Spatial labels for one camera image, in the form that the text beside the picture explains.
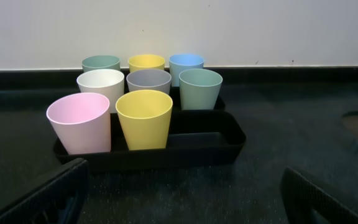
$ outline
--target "black baseboard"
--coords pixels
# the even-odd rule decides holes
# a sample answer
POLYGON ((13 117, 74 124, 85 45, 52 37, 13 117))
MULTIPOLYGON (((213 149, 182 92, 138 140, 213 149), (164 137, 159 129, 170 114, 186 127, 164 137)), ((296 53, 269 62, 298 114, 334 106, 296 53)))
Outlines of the black baseboard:
MULTIPOLYGON (((358 82, 358 67, 224 67, 208 68, 223 77, 223 84, 283 82, 358 82)), ((127 75, 128 69, 122 72, 127 75)), ((0 90, 76 88, 82 70, 3 71, 0 90)))

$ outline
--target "black table surface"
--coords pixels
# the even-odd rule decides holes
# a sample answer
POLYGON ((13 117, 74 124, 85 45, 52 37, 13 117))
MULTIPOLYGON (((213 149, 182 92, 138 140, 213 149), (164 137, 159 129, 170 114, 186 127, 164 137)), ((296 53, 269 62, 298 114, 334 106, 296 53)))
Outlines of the black table surface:
MULTIPOLYGON (((0 194, 60 165, 45 112, 76 91, 0 91, 0 194)), ((234 164, 93 174, 79 223, 287 223, 286 166, 358 199, 357 140, 341 123, 358 83, 224 85, 221 97, 247 135, 234 164)))

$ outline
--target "green cup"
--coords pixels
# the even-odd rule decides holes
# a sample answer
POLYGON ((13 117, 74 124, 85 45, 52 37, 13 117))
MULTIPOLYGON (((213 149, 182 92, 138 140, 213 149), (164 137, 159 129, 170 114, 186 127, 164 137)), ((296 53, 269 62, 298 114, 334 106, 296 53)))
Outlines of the green cup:
POLYGON ((182 110, 212 110, 215 107, 223 78, 202 68, 184 70, 179 74, 182 110))
POLYGON ((119 58, 111 55, 97 55, 84 59, 82 61, 84 72, 96 69, 115 69, 119 70, 119 58))

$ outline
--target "wall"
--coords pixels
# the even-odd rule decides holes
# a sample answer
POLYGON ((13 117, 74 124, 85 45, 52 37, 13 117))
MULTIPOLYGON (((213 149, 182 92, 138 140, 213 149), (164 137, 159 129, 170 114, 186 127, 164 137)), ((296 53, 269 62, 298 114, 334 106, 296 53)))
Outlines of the wall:
POLYGON ((358 1, 0 0, 0 69, 181 52, 207 66, 358 65, 358 1))

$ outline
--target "plastic cup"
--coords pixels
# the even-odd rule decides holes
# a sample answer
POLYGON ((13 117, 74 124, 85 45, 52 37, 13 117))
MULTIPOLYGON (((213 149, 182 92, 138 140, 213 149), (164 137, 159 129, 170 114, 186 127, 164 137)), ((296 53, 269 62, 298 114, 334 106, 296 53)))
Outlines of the plastic cup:
POLYGON ((116 101, 124 94, 124 74, 112 69, 85 72, 77 78, 82 93, 100 93, 110 101, 110 113, 117 113, 116 101))
POLYGON ((132 91, 116 103, 129 150, 163 149, 167 145, 172 99, 156 90, 132 91))
POLYGON ((172 86, 179 86, 179 74, 191 68, 203 68, 204 59, 194 54, 178 54, 169 58, 169 71, 172 75, 172 86))
POLYGON ((119 58, 111 55, 97 55, 84 59, 82 61, 84 72, 96 69, 115 69, 119 70, 119 58))
POLYGON ((127 76, 129 91, 158 90, 169 95, 171 75, 159 69, 144 69, 132 72, 127 76))
POLYGON ((158 55, 136 55, 128 60, 128 64, 130 72, 148 68, 164 70, 165 59, 158 55))
POLYGON ((69 154, 109 152, 109 99, 98 93, 76 93, 52 103, 47 118, 69 154))
POLYGON ((180 102, 183 110, 211 110, 215 107, 223 78, 202 68, 192 68, 179 74, 180 102))

